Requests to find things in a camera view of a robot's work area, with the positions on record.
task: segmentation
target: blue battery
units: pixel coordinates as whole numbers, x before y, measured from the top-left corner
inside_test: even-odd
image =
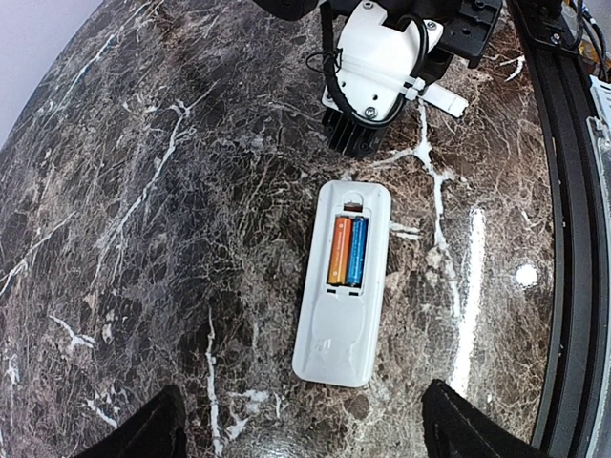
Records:
[[[352,236],[350,237],[350,254],[348,257],[348,286],[360,286],[363,279],[363,264],[365,262],[365,241],[367,240],[367,220],[355,218],[352,221]]]

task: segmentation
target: screw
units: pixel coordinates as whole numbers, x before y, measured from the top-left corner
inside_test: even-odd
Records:
[[[378,111],[375,108],[368,107],[365,109],[365,117],[367,119],[374,119],[376,116],[378,116]]]

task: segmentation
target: aa battery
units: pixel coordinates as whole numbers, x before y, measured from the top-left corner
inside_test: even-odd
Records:
[[[351,229],[352,221],[350,218],[339,217],[335,220],[333,248],[331,250],[331,262],[328,269],[329,284],[346,284]]]
[[[355,218],[352,221],[352,236],[350,238],[350,254],[348,257],[348,286],[360,286],[363,280],[366,240],[367,220]]]

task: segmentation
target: wire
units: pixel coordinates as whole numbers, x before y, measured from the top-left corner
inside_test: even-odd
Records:
[[[576,50],[577,47],[579,46],[579,43],[581,43],[581,39],[583,37],[583,0],[578,0],[577,6],[575,7],[575,3],[573,2],[573,0],[571,0],[571,6],[573,8],[577,8],[576,12],[577,12],[577,33],[575,34],[575,41],[567,46],[566,48],[568,50]]]
[[[599,40],[595,36],[595,33],[593,32],[592,27],[589,25],[589,23],[586,24],[585,32],[587,33],[588,37],[590,38],[590,41],[592,42],[592,47],[594,48],[596,56],[599,58],[599,62],[602,62],[604,54],[602,52],[602,49],[599,46],[599,43],[598,43]],[[604,78],[606,80],[606,77],[604,76],[604,70],[605,68],[603,67],[602,64],[600,64],[599,78],[600,79]]]
[[[413,69],[411,69],[410,74],[412,78],[417,78],[422,72],[424,64],[427,61],[427,54],[429,53],[429,33],[427,32],[427,26],[422,18],[416,14],[404,14],[401,16],[397,23],[399,30],[405,31],[410,24],[410,21],[415,23],[416,27],[418,28],[418,34],[420,35],[418,55],[416,56],[416,62],[413,65]]]
[[[308,67],[310,70],[312,70],[313,72],[316,73],[322,73],[325,74],[324,70],[319,70],[317,68],[315,68],[312,64],[311,61],[314,57],[318,57],[318,56],[322,56],[323,57],[323,64],[325,64],[325,61],[327,59],[331,59],[333,60],[333,62],[335,63],[335,70],[334,73],[337,74],[337,72],[340,71],[340,69],[342,68],[342,50],[335,50],[334,52],[313,52],[312,54],[310,54],[306,59],[305,59],[305,66]]]
[[[607,83],[609,81],[609,75],[607,72],[607,44],[604,40],[604,33],[602,33],[602,30],[600,29],[594,18],[590,19],[589,22],[592,26],[592,29],[594,29],[594,32],[599,38],[600,52],[602,53],[602,57],[600,58],[600,73],[604,82]]]
[[[411,77],[415,78],[419,75],[419,72],[424,66],[427,52],[429,50],[429,36],[427,28],[419,16],[415,14],[406,14],[406,19],[414,21],[420,32],[420,49],[418,50],[418,57],[416,63],[411,70]],[[321,5],[321,22],[323,26],[323,54],[329,55],[334,52],[334,38],[333,38],[333,10],[329,2],[325,2]],[[352,122],[368,129],[382,129],[388,127],[392,121],[396,119],[401,113],[406,104],[406,99],[403,94],[399,94],[390,109],[389,115],[381,121],[372,121],[361,117],[354,108],[348,102],[346,95],[342,92],[339,81],[337,80],[335,60],[324,59],[323,60],[323,74],[325,75],[325,82],[327,84],[327,90],[335,105],[342,111],[342,113],[350,118]]]
[[[596,19],[590,13],[590,10],[583,5],[583,0],[579,1],[579,5],[575,4],[574,0],[569,0],[570,7],[575,10],[578,15],[578,21],[588,34],[590,41],[592,42],[592,47],[596,52],[599,61],[600,61],[600,71],[599,71],[599,79],[604,82],[609,81],[609,74],[607,70],[607,45],[604,39],[604,33],[602,29],[596,22]]]

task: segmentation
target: black metal frame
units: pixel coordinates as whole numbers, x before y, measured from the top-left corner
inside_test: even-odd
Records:
[[[570,31],[561,16],[508,1],[539,107],[556,227],[554,315],[532,444],[554,458],[581,457],[601,393],[609,312],[606,226],[586,124],[597,112],[579,55],[563,48]]]

